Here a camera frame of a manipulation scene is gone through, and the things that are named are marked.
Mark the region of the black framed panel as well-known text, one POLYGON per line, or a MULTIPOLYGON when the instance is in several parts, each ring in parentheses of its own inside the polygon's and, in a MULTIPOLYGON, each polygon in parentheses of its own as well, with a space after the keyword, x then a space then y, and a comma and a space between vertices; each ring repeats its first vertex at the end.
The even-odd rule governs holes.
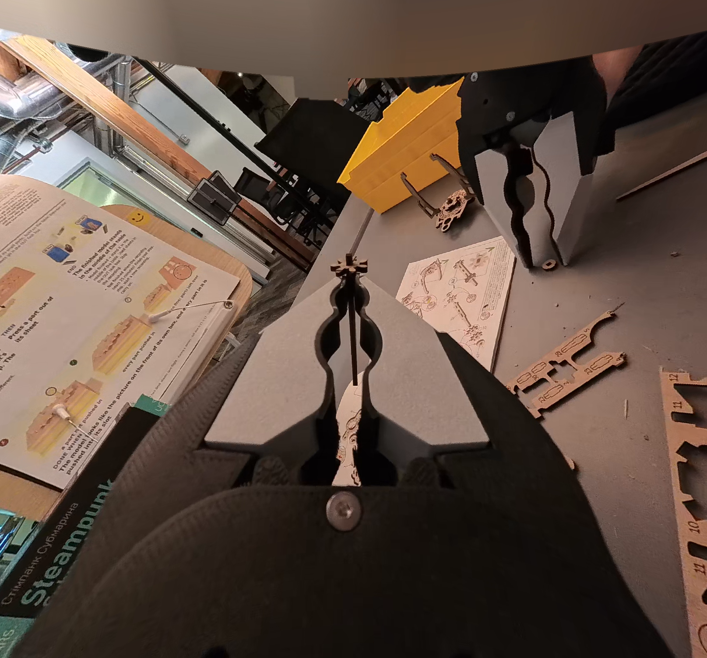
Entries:
POLYGON ((187 197, 188 203, 220 227, 233 216, 241 200, 242 195, 225 180, 220 171, 214 171, 207 178, 201 179, 187 197))

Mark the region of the silver ventilation ducts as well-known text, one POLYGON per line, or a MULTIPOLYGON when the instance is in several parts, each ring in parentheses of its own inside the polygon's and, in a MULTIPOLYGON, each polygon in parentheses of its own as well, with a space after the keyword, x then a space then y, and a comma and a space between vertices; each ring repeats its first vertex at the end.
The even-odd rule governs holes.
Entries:
MULTIPOLYGON (((94 50, 79 45, 55 41, 54 46, 77 67, 93 77, 100 85, 109 90, 112 79, 118 74, 117 66, 131 66, 133 58, 120 53, 110 53, 94 50)), ((80 105, 89 114, 95 114, 95 109, 76 99, 75 94, 66 93, 60 87, 43 77, 39 72, 31 70, 24 77, 11 82, 1 79, 1 133, 13 132, 21 127, 32 127, 57 119, 72 106, 80 105)))

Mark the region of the person's right forearm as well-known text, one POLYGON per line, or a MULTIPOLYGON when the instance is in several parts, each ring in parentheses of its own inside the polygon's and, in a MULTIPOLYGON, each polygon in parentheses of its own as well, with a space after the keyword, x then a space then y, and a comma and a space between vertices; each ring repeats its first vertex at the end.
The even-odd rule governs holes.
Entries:
POLYGON ((592 55, 592 62, 605 85, 609 103, 633 63, 632 50, 629 48, 595 53, 592 55))

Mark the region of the small wooden model assembly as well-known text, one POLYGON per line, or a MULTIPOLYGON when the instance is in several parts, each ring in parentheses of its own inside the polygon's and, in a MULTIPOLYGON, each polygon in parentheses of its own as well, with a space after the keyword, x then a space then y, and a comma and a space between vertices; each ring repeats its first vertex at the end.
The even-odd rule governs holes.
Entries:
POLYGON ((461 168, 455 168, 447 159, 436 153, 431 153, 430 159, 432 161, 437 161, 446 169, 448 174, 455 176, 457 182, 461 186, 461 189, 451 194, 440 208, 433 207, 428 201, 426 201, 414 188, 414 186, 411 185, 405 173, 400 173, 400 178, 402 184, 415 198, 419 208, 427 217, 434 219, 436 221, 436 229, 439 229, 444 233, 450 228, 451 224, 456 219, 461 218, 467 204, 476 200, 476 195, 474 194, 471 184, 461 168))

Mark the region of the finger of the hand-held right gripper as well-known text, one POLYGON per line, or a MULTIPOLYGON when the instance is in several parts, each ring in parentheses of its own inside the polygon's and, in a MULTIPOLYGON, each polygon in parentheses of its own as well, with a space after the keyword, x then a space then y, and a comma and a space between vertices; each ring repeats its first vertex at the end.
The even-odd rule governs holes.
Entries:
POLYGON ((554 259, 569 265, 583 235, 593 191, 593 174, 580 170, 574 114, 547 123, 533 146, 535 205, 532 262, 554 259))
POLYGON ((533 268, 531 237, 525 224, 536 202, 531 149, 506 145, 477 155, 475 162, 485 212, 519 262, 533 268))

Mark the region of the black ribbed mat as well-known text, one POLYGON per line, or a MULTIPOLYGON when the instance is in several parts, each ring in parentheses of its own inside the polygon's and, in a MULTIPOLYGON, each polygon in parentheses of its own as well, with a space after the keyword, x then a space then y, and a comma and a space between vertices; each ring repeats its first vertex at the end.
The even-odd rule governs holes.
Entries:
POLYGON ((705 92, 705 31, 646 44, 609 103, 602 129, 638 123, 705 92))

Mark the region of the yellow plastic bin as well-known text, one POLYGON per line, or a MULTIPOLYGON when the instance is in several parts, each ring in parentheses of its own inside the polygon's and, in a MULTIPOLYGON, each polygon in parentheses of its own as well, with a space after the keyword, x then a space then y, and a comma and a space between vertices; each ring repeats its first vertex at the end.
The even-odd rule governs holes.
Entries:
POLYGON ((460 167, 456 122, 461 114, 462 79, 421 93, 406 89, 370 123, 338 182, 382 214, 410 198, 400 174, 422 191, 447 175, 432 153, 460 167))

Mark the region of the large printed instruction poster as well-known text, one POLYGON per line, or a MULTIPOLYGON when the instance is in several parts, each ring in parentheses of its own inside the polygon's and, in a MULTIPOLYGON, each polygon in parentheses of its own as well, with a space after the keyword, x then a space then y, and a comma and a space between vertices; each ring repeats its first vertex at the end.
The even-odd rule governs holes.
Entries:
POLYGON ((127 220, 1 176, 1 466, 63 490, 129 404, 174 403, 252 293, 127 220))

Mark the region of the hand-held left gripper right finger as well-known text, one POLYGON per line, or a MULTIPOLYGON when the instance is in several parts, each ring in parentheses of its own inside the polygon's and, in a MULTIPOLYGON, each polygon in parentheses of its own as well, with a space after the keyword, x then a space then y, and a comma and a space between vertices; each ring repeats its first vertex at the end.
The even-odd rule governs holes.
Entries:
POLYGON ((437 331, 360 279, 360 449, 476 449, 489 437, 437 331))

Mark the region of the wooden gear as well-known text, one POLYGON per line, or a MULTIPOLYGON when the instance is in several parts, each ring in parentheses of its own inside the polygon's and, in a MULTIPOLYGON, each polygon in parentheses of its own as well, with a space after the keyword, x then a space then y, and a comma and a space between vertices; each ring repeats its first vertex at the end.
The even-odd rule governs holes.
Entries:
POLYGON ((353 253, 346 253, 344 259, 338 260, 330 269, 340 279, 347 295, 352 384, 358 386, 357 298, 360 276, 367 273, 367 260, 358 260, 353 253))

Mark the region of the white instruction leaflet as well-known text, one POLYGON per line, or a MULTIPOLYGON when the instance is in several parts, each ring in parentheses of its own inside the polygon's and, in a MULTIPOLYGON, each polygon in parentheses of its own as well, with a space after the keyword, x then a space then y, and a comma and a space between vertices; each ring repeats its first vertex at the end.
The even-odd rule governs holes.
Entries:
MULTIPOLYGON (((493 376, 515 263, 506 242, 491 238, 408 264, 397 295, 390 295, 437 331, 473 407, 493 376)), ((364 372, 357 393, 347 391, 342 399, 353 396, 360 410, 364 372)), ((363 450, 357 449, 360 480, 365 479, 363 450)), ((473 449, 375 449, 398 470, 417 457, 468 450, 473 449)))

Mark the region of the wooden cut-out frame piece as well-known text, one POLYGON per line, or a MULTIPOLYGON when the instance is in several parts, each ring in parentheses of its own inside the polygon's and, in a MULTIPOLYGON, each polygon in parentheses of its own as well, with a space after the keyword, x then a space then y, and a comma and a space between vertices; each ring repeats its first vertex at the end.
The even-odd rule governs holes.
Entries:
POLYGON ((547 411, 581 388, 622 367, 625 353, 603 352, 585 362, 576 360, 579 353, 593 346, 595 329, 615 316, 616 309, 599 315, 509 380, 506 388, 535 419, 541 420, 547 411))

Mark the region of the dark green model kit box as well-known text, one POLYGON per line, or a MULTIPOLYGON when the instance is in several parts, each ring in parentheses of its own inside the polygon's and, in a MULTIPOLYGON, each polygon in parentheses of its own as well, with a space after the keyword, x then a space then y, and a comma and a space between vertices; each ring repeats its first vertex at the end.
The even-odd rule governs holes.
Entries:
POLYGON ((112 483, 170 405, 141 396, 127 406, 57 506, 17 546, 1 574, 1 656, 9 657, 65 580, 112 483))

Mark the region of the numbered wooden part sheet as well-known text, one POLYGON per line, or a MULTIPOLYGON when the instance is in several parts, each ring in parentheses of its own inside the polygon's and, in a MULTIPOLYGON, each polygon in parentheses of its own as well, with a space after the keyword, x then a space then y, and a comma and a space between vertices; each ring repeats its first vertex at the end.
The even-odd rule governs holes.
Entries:
POLYGON ((688 468, 698 470, 706 464, 706 429, 676 420, 675 415, 694 413, 678 386, 705 388, 706 379, 660 368, 659 384, 690 645, 693 657, 705 657, 706 518, 701 517, 694 495, 686 490, 686 474, 688 468))

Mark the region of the wooden ceiling beam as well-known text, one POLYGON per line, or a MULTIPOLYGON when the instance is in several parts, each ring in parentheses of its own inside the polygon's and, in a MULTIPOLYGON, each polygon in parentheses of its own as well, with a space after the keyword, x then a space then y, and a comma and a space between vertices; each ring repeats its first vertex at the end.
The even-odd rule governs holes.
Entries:
MULTIPOLYGON (((211 176, 207 167, 169 140, 48 40, 14 35, 2 38, 1 45, 183 181, 197 187, 211 176)), ((239 200, 234 217, 304 273, 310 271, 315 259, 312 251, 252 203, 239 200)))

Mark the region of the thin wooden strip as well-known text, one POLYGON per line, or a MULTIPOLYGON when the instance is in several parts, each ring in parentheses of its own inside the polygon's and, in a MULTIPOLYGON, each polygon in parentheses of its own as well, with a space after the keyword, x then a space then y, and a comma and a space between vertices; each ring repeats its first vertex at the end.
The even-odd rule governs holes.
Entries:
POLYGON ((706 161, 707 158, 707 153, 706 151, 682 162, 681 164, 677 165, 676 167, 672 167, 666 172, 655 176, 648 181, 642 183, 641 185, 638 185, 631 190, 621 194, 616 198, 616 202, 621 202, 629 197, 634 196, 635 194, 641 192, 642 190, 645 190, 646 188, 649 188, 652 185, 658 185, 659 183, 662 183, 666 181, 667 179, 671 178, 672 176, 676 176, 677 174, 680 174, 683 171, 686 171, 692 167, 695 167, 703 162, 706 161))

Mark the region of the black chair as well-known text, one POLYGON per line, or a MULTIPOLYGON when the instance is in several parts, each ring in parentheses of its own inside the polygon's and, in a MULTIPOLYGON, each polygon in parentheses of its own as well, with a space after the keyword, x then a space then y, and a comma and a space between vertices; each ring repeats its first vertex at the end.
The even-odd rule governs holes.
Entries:
POLYGON ((294 192, 248 168, 235 191, 262 206, 281 226, 292 226, 305 245, 321 249, 331 230, 323 219, 340 215, 350 191, 342 172, 368 122, 334 101, 299 98, 255 147, 284 172, 294 192))

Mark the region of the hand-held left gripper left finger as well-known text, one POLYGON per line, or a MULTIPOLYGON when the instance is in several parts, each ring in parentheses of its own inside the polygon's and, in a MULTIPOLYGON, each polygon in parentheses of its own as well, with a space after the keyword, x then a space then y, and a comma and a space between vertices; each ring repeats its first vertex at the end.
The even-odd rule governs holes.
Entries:
POLYGON ((336 449, 334 375, 347 312, 341 280, 294 306, 260 334, 205 437, 215 449, 336 449))

